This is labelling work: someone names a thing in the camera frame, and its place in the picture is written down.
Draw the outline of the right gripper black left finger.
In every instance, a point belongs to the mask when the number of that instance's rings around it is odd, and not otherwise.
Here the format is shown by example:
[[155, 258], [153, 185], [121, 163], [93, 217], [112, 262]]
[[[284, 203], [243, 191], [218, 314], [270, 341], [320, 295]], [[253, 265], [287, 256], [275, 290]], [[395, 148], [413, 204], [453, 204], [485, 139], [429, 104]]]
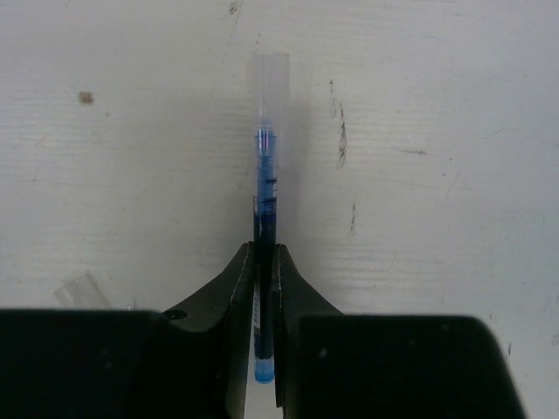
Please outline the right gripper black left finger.
[[4, 418], [241, 418], [254, 246], [157, 313], [4, 309]]

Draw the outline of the clear pen cap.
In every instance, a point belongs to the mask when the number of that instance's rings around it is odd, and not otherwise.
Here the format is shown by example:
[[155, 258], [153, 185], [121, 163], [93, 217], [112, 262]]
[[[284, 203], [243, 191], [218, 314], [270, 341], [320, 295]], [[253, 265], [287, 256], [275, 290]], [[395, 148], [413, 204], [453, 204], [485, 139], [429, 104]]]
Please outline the clear pen cap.
[[64, 308], [109, 309], [111, 303], [101, 283], [89, 271], [67, 281], [53, 293]]

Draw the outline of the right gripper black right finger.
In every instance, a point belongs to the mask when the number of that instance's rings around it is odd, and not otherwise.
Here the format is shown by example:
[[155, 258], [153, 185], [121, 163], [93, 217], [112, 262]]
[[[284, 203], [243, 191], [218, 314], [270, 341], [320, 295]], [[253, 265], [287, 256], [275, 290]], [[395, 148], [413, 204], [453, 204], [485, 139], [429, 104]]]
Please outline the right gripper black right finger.
[[522, 418], [490, 329], [460, 315], [345, 314], [279, 245], [275, 399], [286, 418]]

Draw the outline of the blue pen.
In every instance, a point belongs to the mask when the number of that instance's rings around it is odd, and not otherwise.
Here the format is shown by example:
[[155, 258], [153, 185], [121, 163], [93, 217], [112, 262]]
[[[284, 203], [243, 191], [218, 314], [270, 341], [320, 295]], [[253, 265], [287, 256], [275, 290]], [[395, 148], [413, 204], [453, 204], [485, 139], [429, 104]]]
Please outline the blue pen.
[[272, 259], [277, 236], [277, 168], [284, 154], [289, 104], [290, 59], [286, 53], [253, 54], [254, 194], [253, 242], [256, 278], [253, 294], [254, 378], [274, 380]]

